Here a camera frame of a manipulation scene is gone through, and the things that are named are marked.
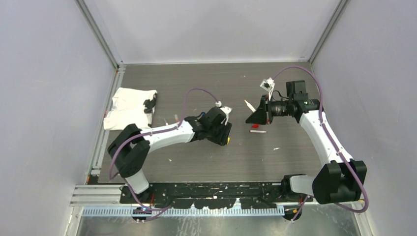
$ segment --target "metal frame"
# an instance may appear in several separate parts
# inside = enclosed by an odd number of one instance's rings
[[[120,188],[124,184],[106,184],[106,185],[76,185],[71,198],[71,207],[85,206],[139,206],[138,204],[121,204],[119,202],[121,191]],[[279,206],[298,205],[298,202],[275,203]],[[319,203],[313,199],[306,202],[307,205],[318,205]]]
[[[83,216],[86,217],[134,217],[134,210],[137,206],[85,206]],[[155,216],[158,212],[153,211],[147,216]],[[235,204],[229,209],[197,209],[191,206],[190,209],[166,210],[160,217],[223,217],[223,216],[283,216],[285,209],[283,205],[267,209],[242,209]]]
[[[325,41],[327,40],[327,37],[329,36],[331,30],[334,28],[335,24],[337,23],[338,19],[343,13],[343,10],[346,8],[347,4],[350,2],[350,0],[341,0],[339,4],[337,5],[335,11],[333,12],[333,15],[330,18],[329,23],[327,24],[325,30],[322,33],[322,36],[319,39],[319,42],[317,42],[316,47],[314,48],[313,53],[311,54],[310,59],[308,62],[310,64],[313,64],[314,60],[316,59],[317,55],[319,54],[320,50],[322,49]]]
[[[121,82],[123,80],[124,72],[125,72],[126,66],[125,65],[119,65],[119,68],[117,70],[117,73],[113,79],[112,86],[109,90],[108,96],[107,96],[107,103],[106,108],[103,111],[103,116],[105,114],[105,111],[109,111],[112,105],[112,97],[116,93],[116,90],[120,87]],[[104,127],[101,125],[100,129],[98,131],[98,134],[95,138],[95,149],[92,155],[92,161],[90,165],[90,170],[88,173],[90,175],[98,175],[101,171],[101,164],[103,162],[104,152],[106,151],[106,144],[107,139],[109,138],[109,130],[104,130]]]
[[[352,208],[355,210],[362,209],[362,207],[363,207],[363,204],[361,202],[352,203]],[[356,219],[357,226],[359,227],[359,231],[361,235],[364,235],[364,236],[375,235],[374,232],[372,231],[371,225],[369,224],[368,215],[366,212],[355,214],[355,219]]]
[[[71,215],[69,216],[68,226],[65,230],[65,236],[76,236],[78,232],[78,227],[81,222],[81,215],[83,212],[83,207],[73,207]]]
[[[91,27],[91,31],[94,33],[95,37],[97,38],[98,42],[100,43],[101,47],[103,48],[104,52],[106,53],[107,57],[109,58],[111,64],[114,68],[118,68],[119,64],[116,61],[112,51],[109,48],[106,40],[104,39],[103,34],[101,33],[96,21],[94,20],[89,8],[87,7],[84,0],[75,0],[76,4],[78,5],[79,9],[81,10],[82,14],[86,18],[86,21]]]

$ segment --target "white connector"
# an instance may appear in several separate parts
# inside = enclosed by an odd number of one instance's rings
[[[226,122],[224,122],[224,125],[226,125],[227,122],[229,121],[229,113],[232,112],[232,108],[230,108],[230,107],[221,107],[220,109],[224,112],[224,114],[226,114]]]
[[[261,83],[260,87],[265,89],[266,91],[268,91],[268,98],[271,101],[273,89],[275,87],[274,80],[271,77],[267,80],[264,79],[264,80],[262,80],[262,83]]]

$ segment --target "metal floor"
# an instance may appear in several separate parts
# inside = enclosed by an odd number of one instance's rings
[[[315,176],[321,168],[320,161],[309,137],[294,118],[274,118],[273,124],[260,127],[268,131],[266,134],[249,133],[251,125],[245,124],[251,111],[244,99],[257,107],[261,95],[266,93],[259,87],[262,79],[294,64],[311,69],[306,62],[127,66],[122,87],[158,91],[153,127],[164,125],[164,118],[174,123],[174,114],[180,116],[185,93],[194,87],[208,89],[223,105],[233,108],[231,140],[227,146],[196,141],[156,150],[148,155],[143,167],[148,181],[273,181],[287,174]],[[309,97],[318,98],[314,81],[294,68],[275,80],[275,88],[285,95],[285,82],[293,80],[305,80]],[[213,106],[214,100],[209,95],[194,91],[187,101],[186,116],[196,116]],[[118,133],[110,132],[107,145]],[[109,165],[106,153],[99,182],[109,182]],[[117,177],[112,181],[123,180]]]
[[[359,236],[352,212],[334,204],[305,205],[291,224],[281,216],[160,217],[135,224],[130,217],[82,217],[79,236]]]

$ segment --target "gray table surface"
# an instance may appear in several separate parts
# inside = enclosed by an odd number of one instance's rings
[[[121,86],[140,90],[156,89],[158,101],[153,127],[163,126],[164,118],[174,123],[180,116],[185,93],[194,87],[211,91],[223,105],[233,108],[230,143],[224,147],[209,141],[196,141],[161,148],[150,153],[143,167],[149,182],[189,181],[276,181],[288,174],[315,176],[320,161],[305,131],[292,117],[276,117],[273,124],[260,126],[264,134],[249,133],[246,118],[251,111],[246,99],[256,108],[262,94],[262,79],[289,65],[311,69],[308,63],[214,63],[172,65],[129,65]],[[275,88],[285,95],[287,81],[305,80],[310,98],[318,98],[314,81],[299,69],[284,71],[275,79]],[[191,93],[186,116],[196,116],[214,106],[214,100],[201,91]],[[107,145],[118,135],[111,131]],[[106,153],[99,182],[110,182],[110,157]],[[120,182],[120,177],[112,180]]]

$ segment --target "white marker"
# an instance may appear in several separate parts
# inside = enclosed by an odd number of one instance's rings
[[[263,130],[249,130],[251,133],[266,133],[266,131]]]
[[[245,102],[246,102],[246,105],[248,106],[248,108],[252,111],[252,112],[255,112],[256,111],[256,109],[252,106],[252,104],[250,104],[248,101],[246,101],[245,100]]]

